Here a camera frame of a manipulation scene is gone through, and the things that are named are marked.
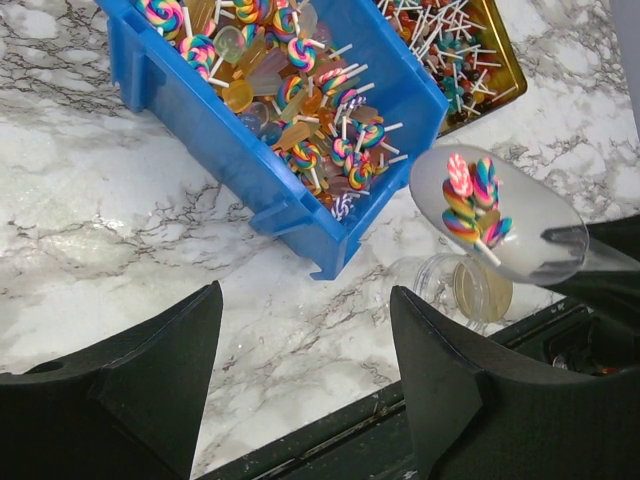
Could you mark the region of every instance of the white marble surface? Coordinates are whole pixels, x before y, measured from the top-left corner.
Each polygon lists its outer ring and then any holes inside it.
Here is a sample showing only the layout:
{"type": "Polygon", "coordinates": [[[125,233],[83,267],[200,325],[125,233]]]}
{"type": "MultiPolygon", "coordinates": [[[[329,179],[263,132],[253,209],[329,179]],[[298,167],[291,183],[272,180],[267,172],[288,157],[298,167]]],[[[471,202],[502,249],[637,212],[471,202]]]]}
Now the white marble surface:
{"type": "MultiPolygon", "coordinates": [[[[512,160],[585,219],[636,212],[638,138],[607,3],[498,5],[529,92],[445,141],[512,160]]],[[[251,213],[153,116],[122,106],[108,71],[106,19],[91,1],[0,2],[0,371],[88,346],[221,280],[194,477],[398,380],[385,271],[450,249],[408,191],[338,280],[313,282],[313,265],[255,235],[251,213]]],[[[526,287],[516,296],[502,325],[552,302],[526,287]]]]}

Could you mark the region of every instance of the clear jar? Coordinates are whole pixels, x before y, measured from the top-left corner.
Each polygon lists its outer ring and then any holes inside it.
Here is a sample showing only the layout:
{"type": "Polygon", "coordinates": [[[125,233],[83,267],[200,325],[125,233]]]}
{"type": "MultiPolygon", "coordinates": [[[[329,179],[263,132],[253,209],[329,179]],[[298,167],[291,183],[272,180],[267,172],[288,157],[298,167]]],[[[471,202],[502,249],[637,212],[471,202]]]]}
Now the clear jar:
{"type": "Polygon", "coordinates": [[[440,313],[474,331],[500,320],[511,305],[513,284],[473,257],[453,253],[405,257],[389,267],[385,296],[400,285],[440,313]]]}

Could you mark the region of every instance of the clear scoop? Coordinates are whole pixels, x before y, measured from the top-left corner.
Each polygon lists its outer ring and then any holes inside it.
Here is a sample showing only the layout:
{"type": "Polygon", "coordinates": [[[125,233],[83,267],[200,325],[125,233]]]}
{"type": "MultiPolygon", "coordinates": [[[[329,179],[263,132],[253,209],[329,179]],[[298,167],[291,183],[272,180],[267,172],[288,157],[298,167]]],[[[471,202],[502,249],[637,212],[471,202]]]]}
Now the clear scoop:
{"type": "Polygon", "coordinates": [[[640,270],[640,264],[630,257],[603,243],[590,242],[580,215],[564,198],[481,148],[447,145],[428,150],[415,161],[409,186],[416,205],[435,228],[513,282],[544,286],[567,280],[578,271],[640,270]],[[502,218],[513,220],[509,233],[490,252],[499,262],[491,261],[443,222],[449,204],[442,184],[449,178],[449,158],[456,153],[467,164],[488,157],[495,167],[499,211],[502,218]]]}

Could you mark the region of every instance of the blue container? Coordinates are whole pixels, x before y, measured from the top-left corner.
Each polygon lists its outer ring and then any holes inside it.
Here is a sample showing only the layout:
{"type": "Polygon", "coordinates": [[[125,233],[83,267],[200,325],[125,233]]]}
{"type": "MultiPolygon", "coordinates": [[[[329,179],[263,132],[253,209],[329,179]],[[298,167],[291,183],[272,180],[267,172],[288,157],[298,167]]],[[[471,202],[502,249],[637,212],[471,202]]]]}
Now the blue container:
{"type": "Polygon", "coordinates": [[[312,0],[338,47],[353,44],[348,63],[368,64],[361,85],[375,82],[367,104],[386,125],[403,122],[391,143],[409,160],[377,179],[342,223],[224,105],[130,0],[96,0],[109,16],[112,81],[127,107],[151,110],[218,181],[253,212],[250,225],[282,239],[320,268],[316,280],[333,280],[360,247],[360,238],[396,190],[408,183],[416,156],[431,147],[447,100],[380,15],[372,0],[312,0]]]}

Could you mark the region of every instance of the gold tray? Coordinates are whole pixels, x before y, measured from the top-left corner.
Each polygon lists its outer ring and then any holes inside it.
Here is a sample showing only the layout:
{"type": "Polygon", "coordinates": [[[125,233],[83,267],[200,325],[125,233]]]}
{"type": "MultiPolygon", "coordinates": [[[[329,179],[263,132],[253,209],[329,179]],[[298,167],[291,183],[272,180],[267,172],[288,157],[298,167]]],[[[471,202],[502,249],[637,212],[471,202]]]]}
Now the gold tray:
{"type": "Polygon", "coordinates": [[[492,73],[491,80],[487,86],[498,94],[515,87],[515,89],[498,99],[493,108],[481,115],[470,116],[466,121],[450,125],[448,115],[440,129],[439,136],[451,133],[460,127],[464,127],[479,118],[489,115],[497,109],[513,102],[516,98],[524,95],[527,91],[527,81],[524,78],[520,64],[516,59],[515,52],[511,47],[511,42],[507,31],[502,23],[502,18],[498,13],[495,0],[470,0],[464,11],[469,15],[472,22],[479,23],[487,27],[481,35],[481,43],[491,50],[496,50],[496,60],[502,64],[502,68],[492,73]]]}

